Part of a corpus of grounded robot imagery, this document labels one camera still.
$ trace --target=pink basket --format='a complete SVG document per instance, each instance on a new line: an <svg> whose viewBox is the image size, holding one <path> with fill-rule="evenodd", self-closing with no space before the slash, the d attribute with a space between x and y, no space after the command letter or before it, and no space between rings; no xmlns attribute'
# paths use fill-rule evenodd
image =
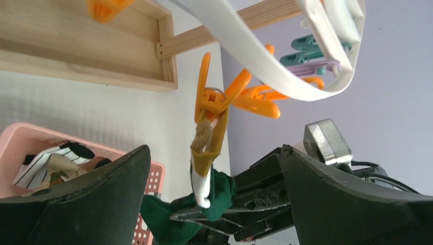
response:
<svg viewBox="0 0 433 245"><path fill-rule="evenodd" d="M80 143L95 153L96 157L83 165L83 168L86 170L94 169L96 164L103 158L114 161L125 154L122 151L35 125L22 122L12 124L0 136L0 198L22 195L27 192L27 190L12 185L12 181L24 162L26 155L36 155L42 150L61 145L67 141ZM152 161L145 194L159 197L164 177L164 166L161 163ZM132 243L136 245L151 245L152 240L153 236L151 232L147 229L141 215L139 215Z"/></svg>

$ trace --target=wall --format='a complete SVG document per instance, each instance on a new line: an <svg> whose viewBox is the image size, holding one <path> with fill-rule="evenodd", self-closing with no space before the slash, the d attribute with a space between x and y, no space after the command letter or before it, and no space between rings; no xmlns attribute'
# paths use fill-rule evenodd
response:
<svg viewBox="0 0 433 245"><path fill-rule="evenodd" d="M237 9L250 5L248 0L232 2ZM355 77L340 95L311 103L278 102L281 117L277 120L232 108L228 127L232 174L283 143L302 140L305 124L332 118L355 160L379 163L391 177L433 195L433 83L429 77L433 49L427 43L433 39L432 9L433 2L428 0L367 1ZM300 28L300 20L282 21L254 33L263 43L275 46L279 59L294 52L293 39L310 34ZM223 48L222 62L228 86L242 66ZM274 238L297 244L294 230Z"/></svg>

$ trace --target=wooden tray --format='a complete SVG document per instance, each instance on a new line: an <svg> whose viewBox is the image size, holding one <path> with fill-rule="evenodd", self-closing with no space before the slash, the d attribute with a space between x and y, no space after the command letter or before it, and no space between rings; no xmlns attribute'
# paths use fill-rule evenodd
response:
<svg viewBox="0 0 433 245"><path fill-rule="evenodd" d="M136 0L107 24L85 0L1 0L0 69L155 91L177 89L174 56L155 45L173 37L171 11Z"/></svg>

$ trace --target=plastic basket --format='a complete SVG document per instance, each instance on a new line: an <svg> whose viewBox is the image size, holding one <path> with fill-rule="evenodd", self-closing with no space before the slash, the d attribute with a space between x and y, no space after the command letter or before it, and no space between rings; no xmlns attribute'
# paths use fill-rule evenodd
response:
<svg viewBox="0 0 433 245"><path fill-rule="evenodd" d="M111 149L83 139L41 128L27 123L16 123L7 127L0 136L0 198L25 194L28 190L12 185L12 181L24 158L28 154L37 154L40 151L74 141L91 149L96 157L82 167L86 170L94 169L102 158L112 161L123 156L125 152ZM165 168L161 163L152 161L145 194L160 197L165 177ZM137 219L134 231L133 244L151 245L152 234L147 229L141 215Z"/></svg>

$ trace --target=white table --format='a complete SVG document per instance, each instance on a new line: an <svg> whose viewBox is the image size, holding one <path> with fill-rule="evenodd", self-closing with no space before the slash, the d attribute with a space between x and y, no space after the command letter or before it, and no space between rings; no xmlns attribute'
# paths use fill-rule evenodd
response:
<svg viewBox="0 0 433 245"><path fill-rule="evenodd" d="M200 23L167 2L175 35ZM164 201L191 193L189 146L195 134L194 105L201 59L212 52L208 86L223 89L220 45L176 57L179 89L168 93L112 87L0 71L0 131L25 121L115 149L147 144L166 169ZM230 174L227 135L215 168Z"/></svg>

